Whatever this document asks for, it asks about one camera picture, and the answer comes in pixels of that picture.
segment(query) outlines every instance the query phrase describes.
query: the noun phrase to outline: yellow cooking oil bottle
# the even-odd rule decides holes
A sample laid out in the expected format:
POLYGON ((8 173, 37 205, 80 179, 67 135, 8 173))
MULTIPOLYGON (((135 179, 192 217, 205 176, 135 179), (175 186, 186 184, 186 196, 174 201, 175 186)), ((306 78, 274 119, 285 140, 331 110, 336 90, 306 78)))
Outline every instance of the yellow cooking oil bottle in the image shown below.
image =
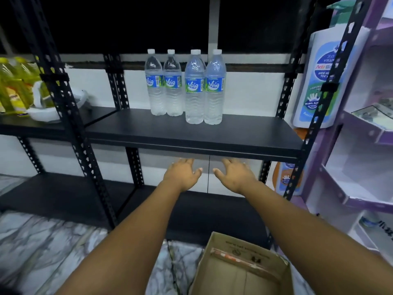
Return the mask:
POLYGON ((3 57, 0 57, 0 78, 17 115, 27 116, 26 110, 32 105, 33 97, 17 70, 3 57))
POLYGON ((13 113, 15 113, 14 107, 8 97, 6 87, 3 85, 2 79, 0 78, 0 115, 13 113))
MULTIPOLYGON (((15 61, 17 62, 15 68, 18 72, 18 75, 22 78, 31 97, 33 98, 32 88, 35 82, 41 80, 40 71, 38 70, 38 68, 34 68, 33 66, 31 66, 25 58, 15 57, 15 61)), ((55 106, 45 83, 41 84, 40 94, 41 104, 44 108, 52 108, 55 106)))

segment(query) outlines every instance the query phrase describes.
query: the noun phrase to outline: water bottle label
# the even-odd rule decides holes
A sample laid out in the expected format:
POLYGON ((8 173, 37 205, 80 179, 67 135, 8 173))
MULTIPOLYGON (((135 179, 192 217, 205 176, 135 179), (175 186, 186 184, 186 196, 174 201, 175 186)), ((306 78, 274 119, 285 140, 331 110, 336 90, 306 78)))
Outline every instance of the water bottle label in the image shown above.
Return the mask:
POLYGON ((146 83, 148 87, 151 88, 158 88, 158 87, 162 87, 162 79, 161 79, 162 75, 150 75, 150 76, 146 76, 146 83))
POLYGON ((223 77, 207 77, 206 92, 222 92, 225 86, 225 78, 223 77))
POLYGON ((165 86, 167 88, 181 88, 182 87, 182 76, 181 75, 173 75, 173 76, 164 76, 165 86))
POLYGON ((203 92, 205 79, 185 79, 185 92, 186 93, 199 93, 203 92))

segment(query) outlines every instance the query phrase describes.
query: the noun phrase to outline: cardboard box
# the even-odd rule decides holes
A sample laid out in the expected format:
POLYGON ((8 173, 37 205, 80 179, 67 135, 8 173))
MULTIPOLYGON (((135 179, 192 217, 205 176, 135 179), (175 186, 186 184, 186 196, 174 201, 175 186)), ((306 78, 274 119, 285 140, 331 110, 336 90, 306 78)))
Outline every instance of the cardboard box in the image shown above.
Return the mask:
POLYGON ((290 263, 265 248, 213 232, 190 295, 293 295, 290 263))

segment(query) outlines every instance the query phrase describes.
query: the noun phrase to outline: hand wash pump bottle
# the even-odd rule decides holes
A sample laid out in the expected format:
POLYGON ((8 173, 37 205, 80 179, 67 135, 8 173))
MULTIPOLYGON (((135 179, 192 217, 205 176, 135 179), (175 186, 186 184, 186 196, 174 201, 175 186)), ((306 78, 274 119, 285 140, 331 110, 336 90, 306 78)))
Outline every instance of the hand wash pump bottle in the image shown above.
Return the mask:
MULTIPOLYGON (((295 105, 296 111, 292 117, 292 123, 295 127, 308 128, 310 126, 319 101, 319 91, 321 90, 322 84, 327 80, 355 2, 356 0, 342 0, 329 5, 327 7, 328 9, 337 10, 337 14, 331 19, 330 27, 316 31, 310 36, 307 56, 308 63, 306 64, 305 70, 306 75, 303 77, 295 105)), ((369 32, 370 29, 361 27, 348 58, 346 68, 340 78, 338 90, 333 95, 321 128, 327 128, 333 125, 349 77, 355 68, 356 61, 359 59, 369 32)))

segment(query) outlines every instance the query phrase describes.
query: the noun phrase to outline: bottle handle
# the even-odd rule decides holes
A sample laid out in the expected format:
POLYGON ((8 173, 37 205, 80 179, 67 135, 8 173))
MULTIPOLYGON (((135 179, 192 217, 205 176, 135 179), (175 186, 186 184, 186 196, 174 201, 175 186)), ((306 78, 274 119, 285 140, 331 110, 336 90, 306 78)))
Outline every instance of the bottle handle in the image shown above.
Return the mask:
POLYGON ((37 109, 43 109, 42 103, 41 103, 41 93, 40 93, 40 88, 41 88, 42 81, 37 81, 34 83, 32 92, 33 92, 33 104, 37 109))

